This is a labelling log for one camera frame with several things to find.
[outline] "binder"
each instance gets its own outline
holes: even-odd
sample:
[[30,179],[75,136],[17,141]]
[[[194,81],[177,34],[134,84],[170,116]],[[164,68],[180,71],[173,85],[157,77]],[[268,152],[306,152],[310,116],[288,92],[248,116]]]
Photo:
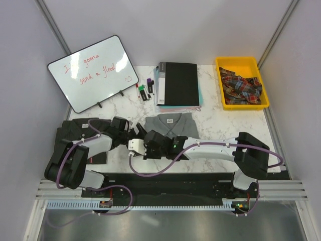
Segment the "binder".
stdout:
[[161,62],[157,105],[199,106],[197,65]]

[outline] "heart drawing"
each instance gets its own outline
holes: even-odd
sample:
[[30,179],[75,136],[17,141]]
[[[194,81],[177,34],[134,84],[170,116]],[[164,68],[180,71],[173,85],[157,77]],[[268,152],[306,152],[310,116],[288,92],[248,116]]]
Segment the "heart drawing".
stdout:
[[127,82],[131,82],[131,81],[132,81],[132,79],[131,79],[131,77],[130,77],[130,76],[128,76],[127,78],[125,78],[125,81],[127,81]]

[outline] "gray floor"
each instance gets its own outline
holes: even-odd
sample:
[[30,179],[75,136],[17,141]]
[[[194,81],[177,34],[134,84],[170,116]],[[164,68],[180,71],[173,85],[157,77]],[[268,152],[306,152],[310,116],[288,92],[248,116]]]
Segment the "gray floor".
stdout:
[[[85,212],[50,210],[48,219],[60,225]],[[217,211],[130,211],[89,215],[60,229],[43,223],[40,234],[44,237],[38,240],[46,241],[306,240],[294,203],[262,201],[248,217]]]

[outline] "yellow bin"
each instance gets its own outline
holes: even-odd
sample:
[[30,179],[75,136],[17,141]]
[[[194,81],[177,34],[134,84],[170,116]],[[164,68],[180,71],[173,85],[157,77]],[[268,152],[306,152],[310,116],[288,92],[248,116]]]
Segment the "yellow bin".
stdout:
[[[264,88],[264,84],[257,68],[256,60],[253,57],[218,57],[215,59],[216,72],[219,79],[221,98],[224,110],[262,110],[269,107],[269,99]],[[219,67],[227,69],[244,78],[257,77],[262,84],[261,104],[226,104],[222,86],[222,79]]]

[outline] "marble tabletop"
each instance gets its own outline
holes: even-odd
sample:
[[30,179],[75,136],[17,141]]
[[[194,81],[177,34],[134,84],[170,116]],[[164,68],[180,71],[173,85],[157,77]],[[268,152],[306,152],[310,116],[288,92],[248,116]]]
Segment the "marble tabletop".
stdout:
[[[145,84],[148,78],[153,79],[154,68],[155,66],[135,67],[140,84]],[[198,80],[204,99],[201,111],[182,111],[192,113],[200,139],[225,139],[237,137],[239,132],[248,132],[274,151],[271,135],[262,110],[223,110],[217,74],[214,69],[215,67],[212,65],[198,66]],[[123,93],[124,96],[118,94],[102,102],[102,108],[94,106],[80,114],[71,111],[69,119],[90,117],[112,119],[114,116],[120,116],[132,121],[134,125],[137,122],[144,125],[145,117],[159,114],[155,109],[154,100],[143,102],[138,99],[135,86],[125,90]],[[109,173],[132,173],[128,164],[128,153],[126,146],[119,146],[108,153],[107,164],[87,165],[86,169]],[[274,156],[270,155],[269,165],[275,164],[277,161]],[[154,173],[165,168],[170,163],[170,160],[165,158],[161,160],[143,160],[142,157],[135,157],[132,162],[137,171]],[[219,173],[234,172],[237,169],[237,165],[230,161],[196,159],[176,162],[167,170],[167,173]],[[280,168],[271,168],[269,172],[280,172]]]

